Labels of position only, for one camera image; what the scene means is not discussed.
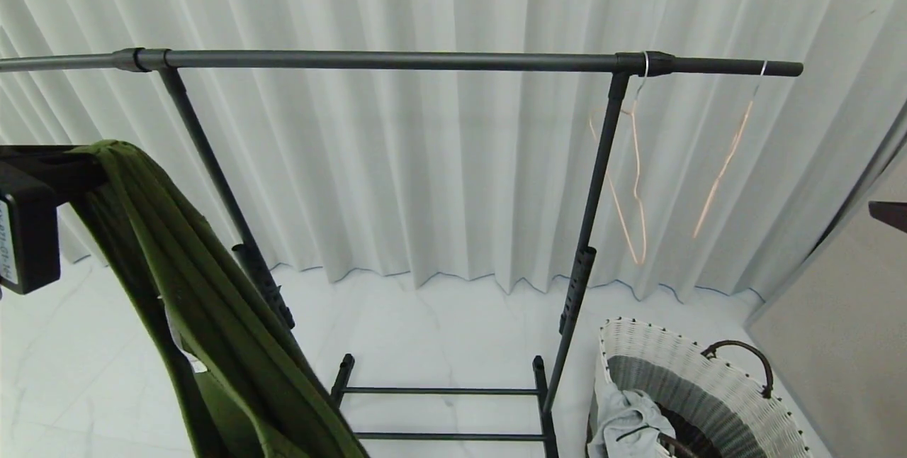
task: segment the green garment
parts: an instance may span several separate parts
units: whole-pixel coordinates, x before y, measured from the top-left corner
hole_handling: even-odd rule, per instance
[[[109,178],[72,206],[161,352],[195,455],[365,458],[291,333],[165,171],[124,142],[74,152]]]

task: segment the white curtain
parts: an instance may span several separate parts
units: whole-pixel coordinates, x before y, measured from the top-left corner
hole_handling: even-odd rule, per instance
[[[694,227],[758,77],[654,77],[638,102],[648,254],[606,184],[593,284],[770,296],[811,251],[907,99],[907,0],[0,0],[0,55],[166,47],[612,53],[806,63],[765,77],[716,200]],[[270,263],[381,274],[569,274],[608,74],[182,70]],[[638,78],[631,81],[635,93]],[[0,140],[145,148],[237,241],[154,74],[0,76]],[[626,102],[631,106],[632,98]],[[624,116],[609,168],[637,251]],[[64,212],[69,257],[93,250]]]

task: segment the wire hanger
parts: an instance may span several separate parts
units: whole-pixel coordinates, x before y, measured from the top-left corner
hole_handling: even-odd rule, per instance
[[[736,148],[740,144],[740,138],[743,136],[743,131],[746,128],[746,121],[749,120],[749,113],[753,109],[753,103],[755,102],[755,95],[759,92],[759,86],[762,84],[762,77],[765,75],[765,66],[768,65],[768,61],[762,61],[762,71],[759,73],[759,78],[757,83],[755,83],[755,88],[753,89],[753,96],[749,99],[749,104],[746,106],[746,112],[743,113],[743,118],[740,120],[740,125],[738,126],[738,131],[734,134],[734,138],[731,139],[731,147],[728,151],[728,156],[725,158],[725,164],[722,165],[719,175],[715,178],[715,182],[712,184],[712,190],[709,191],[709,197],[706,199],[705,205],[702,206],[702,213],[699,214],[699,222],[696,224],[696,230],[693,231],[693,238],[699,236],[699,230],[702,228],[702,223],[706,220],[706,215],[709,214],[709,209],[712,207],[712,202],[715,200],[715,193],[719,190],[719,183],[721,183],[721,178],[725,176],[725,171],[728,170],[728,165],[731,163],[734,154],[736,153]]]
[[[621,219],[621,228],[623,228],[624,238],[626,239],[626,246],[629,247],[629,254],[633,257],[633,263],[643,264],[646,260],[646,252],[648,250],[648,241],[646,238],[646,210],[642,205],[642,199],[639,197],[639,172],[641,167],[639,167],[639,140],[638,132],[636,129],[636,106],[639,102],[639,94],[642,92],[643,87],[646,85],[646,80],[648,80],[648,52],[642,51],[642,54],[646,58],[646,70],[642,74],[642,82],[639,84],[639,87],[636,89],[636,95],[633,97],[633,105],[629,109],[629,112],[621,109],[622,113],[629,115],[631,118],[631,127],[633,131],[633,150],[636,153],[636,180],[633,182],[633,199],[636,200],[639,207],[639,219],[642,222],[642,251],[640,255],[636,254],[636,248],[633,246],[633,240],[629,236],[629,229],[626,227],[626,220],[623,216],[623,211],[621,209],[621,202],[618,200],[618,193],[614,188],[614,182],[608,171],[605,171],[605,178],[608,180],[608,185],[612,189],[612,197],[614,199],[614,206],[618,210],[618,217]],[[592,115],[589,116],[589,129],[592,131],[592,137],[595,138],[596,142],[599,140],[599,136],[595,132],[595,128],[592,126]]]

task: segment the laundry basket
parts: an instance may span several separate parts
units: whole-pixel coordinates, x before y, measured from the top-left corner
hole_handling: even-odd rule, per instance
[[[812,457],[791,413],[780,397],[772,396],[767,359],[752,345],[720,341],[703,348],[633,318],[606,320],[599,341],[596,393],[612,382],[621,390],[645,391],[674,427],[676,442],[667,435],[658,439],[659,458]],[[767,384],[717,358],[717,349],[726,345],[754,352],[765,367]]]

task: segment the white tile floor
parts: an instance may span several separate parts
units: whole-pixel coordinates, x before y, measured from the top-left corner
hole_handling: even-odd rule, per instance
[[[354,386],[532,387],[532,358],[553,366],[566,280],[548,294],[518,286],[506,296],[490,277],[437,275],[419,290],[407,274],[357,271],[333,286],[321,270],[281,267],[275,277],[297,320],[295,337],[328,386],[347,352],[356,357]],[[756,303],[752,294],[699,291],[680,304],[668,290],[637,302],[621,284],[587,292],[554,409],[560,455],[582,455],[600,321],[632,316],[700,342],[748,340],[741,323]],[[3,458],[192,456],[165,370],[109,269],[88,259],[54,286],[4,293],[0,333]],[[721,354],[758,371],[743,351]],[[791,408],[816,458],[830,456]],[[359,431],[538,431],[532,398],[349,394],[343,411]],[[543,456],[541,445],[506,442],[366,447],[373,458]]]

